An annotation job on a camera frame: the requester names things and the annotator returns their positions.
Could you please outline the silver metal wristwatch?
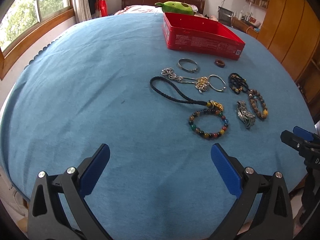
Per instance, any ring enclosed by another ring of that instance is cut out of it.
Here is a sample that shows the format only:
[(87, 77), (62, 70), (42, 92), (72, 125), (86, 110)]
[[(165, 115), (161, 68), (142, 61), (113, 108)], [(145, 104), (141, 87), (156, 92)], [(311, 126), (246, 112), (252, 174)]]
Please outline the silver metal wristwatch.
[(255, 115), (247, 110), (246, 103), (244, 101), (236, 102), (236, 109), (238, 118), (242, 121), (247, 129), (251, 128), (255, 124)]

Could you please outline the plain silver bangle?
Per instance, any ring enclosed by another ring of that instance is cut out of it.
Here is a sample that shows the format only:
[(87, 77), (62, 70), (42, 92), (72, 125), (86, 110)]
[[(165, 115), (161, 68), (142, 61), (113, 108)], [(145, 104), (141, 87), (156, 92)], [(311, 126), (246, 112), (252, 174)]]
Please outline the plain silver bangle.
[(207, 79), (208, 79), (208, 84), (212, 90), (219, 92), (219, 93), (222, 93), (225, 91), (226, 83), (223, 80), (223, 78), (221, 78), (220, 76), (218, 76), (216, 74), (211, 74), (207, 77)]

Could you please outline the silver bangle with clasp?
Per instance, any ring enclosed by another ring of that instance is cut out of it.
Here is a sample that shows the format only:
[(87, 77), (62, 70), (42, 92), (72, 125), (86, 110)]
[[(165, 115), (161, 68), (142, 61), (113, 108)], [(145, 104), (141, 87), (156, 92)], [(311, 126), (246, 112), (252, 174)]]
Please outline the silver bangle with clasp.
[(200, 70), (196, 61), (188, 58), (181, 58), (177, 62), (177, 66), (188, 73), (196, 73)]

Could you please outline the wooden wardrobe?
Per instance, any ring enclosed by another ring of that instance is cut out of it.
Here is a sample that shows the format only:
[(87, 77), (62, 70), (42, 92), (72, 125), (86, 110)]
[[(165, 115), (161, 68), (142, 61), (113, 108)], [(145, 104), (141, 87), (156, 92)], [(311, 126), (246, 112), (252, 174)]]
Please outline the wooden wardrobe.
[(270, 0), (257, 36), (319, 117), (319, 19), (306, 0)]

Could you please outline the wooden desk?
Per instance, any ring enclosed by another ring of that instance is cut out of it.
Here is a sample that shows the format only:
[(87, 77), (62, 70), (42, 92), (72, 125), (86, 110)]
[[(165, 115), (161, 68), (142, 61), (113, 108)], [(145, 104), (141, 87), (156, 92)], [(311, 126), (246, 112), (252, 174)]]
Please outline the wooden desk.
[(254, 30), (254, 28), (248, 25), (246, 22), (238, 20), (236, 17), (234, 17), (232, 19), (232, 25), (233, 28), (238, 29), (239, 31), (242, 31), (243, 33), (246, 33), (247, 35), (257, 39), (258, 32)]

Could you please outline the black office chair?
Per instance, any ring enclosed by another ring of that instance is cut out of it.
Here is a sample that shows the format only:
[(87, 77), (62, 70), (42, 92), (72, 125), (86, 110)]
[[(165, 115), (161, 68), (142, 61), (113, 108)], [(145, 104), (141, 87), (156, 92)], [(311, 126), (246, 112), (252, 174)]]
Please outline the black office chair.
[(218, 7), (217, 19), (218, 19), (218, 22), (220, 22), (221, 24), (232, 27), (233, 16), (234, 16), (234, 12), (223, 7)]

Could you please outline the blue bed cover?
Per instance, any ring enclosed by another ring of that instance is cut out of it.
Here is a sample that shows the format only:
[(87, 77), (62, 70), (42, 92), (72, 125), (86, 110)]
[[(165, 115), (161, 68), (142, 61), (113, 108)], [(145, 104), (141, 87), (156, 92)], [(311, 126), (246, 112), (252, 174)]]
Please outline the blue bed cover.
[(175, 103), (150, 88), (150, 79), (181, 58), (199, 75), (231, 73), (247, 80), (267, 105), (266, 120), (246, 129), (227, 89), (198, 92), (195, 100), (223, 104), (229, 127), (217, 142), (260, 174), (280, 171), (289, 190), (306, 170), (280, 134), (299, 126), (314, 131), (308, 107), (287, 71), (257, 40), (239, 33), (245, 48), (224, 68), (212, 55), (167, 48), (161, 14), (123, 14), (72, 26), (26, 65), (7, 101), (1, 123), (1, 166), (31, 197), (40, 171), (60, 174), (78, 166), (101, 144), (110, 161), (86, 202), (114, 239), (204, 239), (232, 207), (231, 195), (210, 150), (188, 118), (198, 106)]

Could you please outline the red tin box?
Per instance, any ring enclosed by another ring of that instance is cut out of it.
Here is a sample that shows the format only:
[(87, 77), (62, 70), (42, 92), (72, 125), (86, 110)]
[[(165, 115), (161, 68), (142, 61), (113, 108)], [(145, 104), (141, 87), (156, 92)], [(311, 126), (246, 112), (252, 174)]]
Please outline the red tin box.
[(207, 18), (165, 12), (163, 33), (171, 50), (238, 60), (245, 42), (225, 25)]

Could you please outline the green avocado plush toy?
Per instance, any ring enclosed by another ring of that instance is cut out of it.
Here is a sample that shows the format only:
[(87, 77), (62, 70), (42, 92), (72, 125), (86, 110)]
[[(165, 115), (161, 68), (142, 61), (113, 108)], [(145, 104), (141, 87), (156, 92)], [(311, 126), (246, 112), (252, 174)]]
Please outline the green avocado plush toy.
[(170, 12), (176, 14), (194, 15), (192, 7), (186, 3), (167, 1), (164, 3), (157, 2), (155, 7), (161, 7), (163, 12)]

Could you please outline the floral bed sheet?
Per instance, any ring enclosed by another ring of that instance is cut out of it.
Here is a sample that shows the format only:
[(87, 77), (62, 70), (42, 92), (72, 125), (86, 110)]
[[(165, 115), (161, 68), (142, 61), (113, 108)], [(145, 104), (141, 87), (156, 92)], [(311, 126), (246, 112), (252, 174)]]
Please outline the floral bed sheet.
[(117, 11), (114, 15), (144, 13), (162, 14), (163, 11), (161, 7), (155, 7), (151, 5), (130, 5), (125, 7), (124, 9)]

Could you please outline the wooden framed side window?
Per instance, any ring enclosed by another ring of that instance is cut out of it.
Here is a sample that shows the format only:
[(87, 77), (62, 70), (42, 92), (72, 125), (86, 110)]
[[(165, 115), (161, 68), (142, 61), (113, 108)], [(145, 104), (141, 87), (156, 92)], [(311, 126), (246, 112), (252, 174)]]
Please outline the wooden framed side window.
[(1, 80), (38, 39), (72, 18), (72, 0), (8, 0), (1, 9)]

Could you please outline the beige side curtain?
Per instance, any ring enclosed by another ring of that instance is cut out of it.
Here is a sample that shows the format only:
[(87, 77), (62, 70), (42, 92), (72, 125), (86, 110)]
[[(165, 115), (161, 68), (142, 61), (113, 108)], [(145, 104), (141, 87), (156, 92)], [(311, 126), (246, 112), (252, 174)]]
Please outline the beige side curtain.
[(72, 0), (72, 3), (77, 23), (92, 19), (88, 0)]

